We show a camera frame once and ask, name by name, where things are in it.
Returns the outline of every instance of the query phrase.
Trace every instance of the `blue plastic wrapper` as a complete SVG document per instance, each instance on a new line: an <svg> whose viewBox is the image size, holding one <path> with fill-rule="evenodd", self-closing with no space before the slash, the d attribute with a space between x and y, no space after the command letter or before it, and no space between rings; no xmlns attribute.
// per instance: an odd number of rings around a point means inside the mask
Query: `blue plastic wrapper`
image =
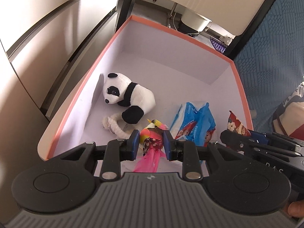
<svg viewBox="0 0 304 228"><path fill-rule="evenodd" d="M206 103L199 110L190 102L181 105L171 125L170 132L175 139L187 139L197 146L210 140L215 130L215 121Z"/></svg>

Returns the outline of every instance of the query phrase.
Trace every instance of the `colorful toy bird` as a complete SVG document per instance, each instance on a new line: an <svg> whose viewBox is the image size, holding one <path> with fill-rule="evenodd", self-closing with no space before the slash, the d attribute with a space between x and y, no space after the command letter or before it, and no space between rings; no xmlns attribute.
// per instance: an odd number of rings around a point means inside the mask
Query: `colorful toy bird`
<svg viewBox="0 0 304 228"><path fill-rule="evenodd" d="M133 172L154 173L157 171L160 157L166 156L162 152L164 147L163 133L168 130L168 127L158 120L148 120L148 122L150 124L140 132L139 136L143 157L137 162Z"/></svg>

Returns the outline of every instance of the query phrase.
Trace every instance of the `storage box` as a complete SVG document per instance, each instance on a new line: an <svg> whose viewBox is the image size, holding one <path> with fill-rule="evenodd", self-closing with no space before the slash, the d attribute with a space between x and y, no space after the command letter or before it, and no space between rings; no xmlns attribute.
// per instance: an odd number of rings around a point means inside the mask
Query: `storage box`
<svg viewBox="0 0 304 228"><path fill-rule="evenodd" d="M106 145L116 139L102 127L104 116L126 109L104 101L102 87L111 72L122 73L154 93L156 107L141 119L142 127L148 124L147 119L158 119L170 126L182 103L206 101L216 122L218 141L227 128L229 110L253 129L232 60L174 29L131 16L88 71L61 121L48 158L86 141ZM175 171L170 164L165 159L160 161L160 171ZM133 170L134 162L122 165L122 171Z"/></svg>

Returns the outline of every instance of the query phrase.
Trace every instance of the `purple mesh object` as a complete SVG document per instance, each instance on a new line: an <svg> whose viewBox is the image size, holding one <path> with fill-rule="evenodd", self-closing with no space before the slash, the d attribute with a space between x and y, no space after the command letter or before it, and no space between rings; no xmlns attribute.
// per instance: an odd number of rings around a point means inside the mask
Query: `purple mesh object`
<svg viewBox="0 0 304 228"><path fill-rule="evenodd" d="M210 41L213 45L213 47L218 51L218 52L221 52L222 54L224 53L224 51L226 50L227 48L227 45L225 45L224 43L220 42L220 41L217 41L213 38L210 38Z"/></svg>

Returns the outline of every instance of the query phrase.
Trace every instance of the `panda ear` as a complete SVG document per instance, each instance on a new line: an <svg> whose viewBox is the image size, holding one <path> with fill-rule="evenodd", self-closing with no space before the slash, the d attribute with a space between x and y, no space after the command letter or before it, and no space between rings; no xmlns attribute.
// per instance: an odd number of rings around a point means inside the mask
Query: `panda ear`
<svg viewBox="0 0 304 228"><path fill-rule="evenodd" d="M115 78L115 77L117 77L118 75L117 74L115 74L115 73L109 73L108 74L108 77L109 78Z"/></svg>

